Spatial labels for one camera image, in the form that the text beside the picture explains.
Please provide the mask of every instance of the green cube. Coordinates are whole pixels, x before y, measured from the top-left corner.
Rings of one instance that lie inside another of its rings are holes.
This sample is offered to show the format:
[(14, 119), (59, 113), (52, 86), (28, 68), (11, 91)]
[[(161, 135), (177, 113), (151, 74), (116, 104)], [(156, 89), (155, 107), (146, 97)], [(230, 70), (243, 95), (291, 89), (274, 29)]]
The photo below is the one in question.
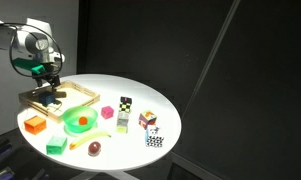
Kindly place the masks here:
[(52, 136), (46, 145), (48, 155), (61, 155), (67, 146), (66, 137)]

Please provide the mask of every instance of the plastic toy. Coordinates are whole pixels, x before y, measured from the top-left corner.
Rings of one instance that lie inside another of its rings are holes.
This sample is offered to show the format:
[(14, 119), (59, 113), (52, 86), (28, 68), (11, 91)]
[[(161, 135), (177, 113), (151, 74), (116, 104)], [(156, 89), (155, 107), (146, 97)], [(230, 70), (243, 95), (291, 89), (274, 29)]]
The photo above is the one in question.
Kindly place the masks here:
[(70, 150), (73, 150), (90, 139), (98, 137), (111, 137), (111, 135), (107, 131), (94, 129), (78, 136), (73, 142), (71, 142), (69, 148)]
[(88, 124), (88, 118), (82, 116), (79, 118), (79, 125), (86, 125)]
[(159, 136), (159, 128), (156, 126), (147, 126), (145, 142), (147, 147), (162, 147), (164, 137)]
[(45, 119), (34, 116), (24, 121), (24, 127), (29, 133), (36, 135), (47, 128), (47, 123)]
[(127, 133), (128, 122), (129, 122), (129, 114), (126, 112), (119, 112), (116, 131), (119, 133)]
[(52, 136), (46, 145), (48, 155), (62, 155), (67, 146), (67, 137)]
[(88, 148), (88, 154), (90, 156), (98, 156), (101, 151), (101, 144), (97, 141), (92, 142)]
[(119, 112), (124, 111), (126, 113), (131, 112), (131, 105), (132, 105), (132, 99), (128, 97), (121, 97), (120, 98), (120, 106), (119, 106)]
[(67, 130), (83, 133), (97, 125), (98, 112), (89, 106), (75, 106), (62, 114)]
[(40, 93), (38, 97), (39, 103), (41, 103), (43, 106), (48, 106), (49, 104), (54, 103), (56, 101), (54, 93), (49, 91)]
[(109, 119), (113, 117), (113, 112), (114, 110), (110, 106), (106, 106), (101, 109), (101, 115), (104, 119)]
[(155, 125), (157, 116), (151, 111), (144, 111), (139, 116), (139, 125), (147, 129), (148, 125)]

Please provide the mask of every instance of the purple block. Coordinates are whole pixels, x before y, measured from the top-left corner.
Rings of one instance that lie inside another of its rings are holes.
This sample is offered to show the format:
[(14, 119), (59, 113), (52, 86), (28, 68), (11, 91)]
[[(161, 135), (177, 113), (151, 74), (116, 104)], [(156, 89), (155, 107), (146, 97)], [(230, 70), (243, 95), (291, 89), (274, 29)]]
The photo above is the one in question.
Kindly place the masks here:
[(113, 117), (113, 112), (114, 111), (110, 106), (106, 106), (101, 109), (101, 115), (105, 119), (109, 119), (109, 118)]
[(148, 125), (154, 125), (156, 123), (157, 116), (151, 111), (144, 111), (139, 116), (139, 125), (144, 129), (147, 129)]

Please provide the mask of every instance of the wooden tray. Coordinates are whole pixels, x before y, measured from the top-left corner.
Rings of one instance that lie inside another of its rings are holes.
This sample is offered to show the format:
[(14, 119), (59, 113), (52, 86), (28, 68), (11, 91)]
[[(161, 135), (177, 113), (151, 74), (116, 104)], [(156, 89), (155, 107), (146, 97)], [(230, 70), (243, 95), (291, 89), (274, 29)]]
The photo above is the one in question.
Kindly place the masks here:
[(100, 100), (100, 95), (82, 87), (74, 82), (65, 81), (57, 88), (57, 92), (65, 92), (65, 98), (56, 98), (58, 104), (49, 104), (43, 106), (39, 103), (38, 95), (45, 91), (51, 91), (51, 86), (42, 87), (33, 91), (28, 91), (19, 94), (19, 101), (41, 113), (50, 119), (60, 123), (61, 115), (69, 108), (74, 106), (90, 106)]

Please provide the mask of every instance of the orange toy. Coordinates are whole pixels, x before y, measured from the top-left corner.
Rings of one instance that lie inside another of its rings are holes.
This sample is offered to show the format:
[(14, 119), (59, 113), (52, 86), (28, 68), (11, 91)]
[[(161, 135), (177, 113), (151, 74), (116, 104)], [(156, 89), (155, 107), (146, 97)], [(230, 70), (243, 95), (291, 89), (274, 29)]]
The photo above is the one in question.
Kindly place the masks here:
[(36, 135), (47, 128), (47, 123), (45, 119), (34, 116), (24, 122), (24, 127), (29, 133)]
[(80, 117), (79, 118), (79, 124), (80, 125), (86, 125), (86, 124), (88, 124), (88, 118), (86, 118), (84, 116)]

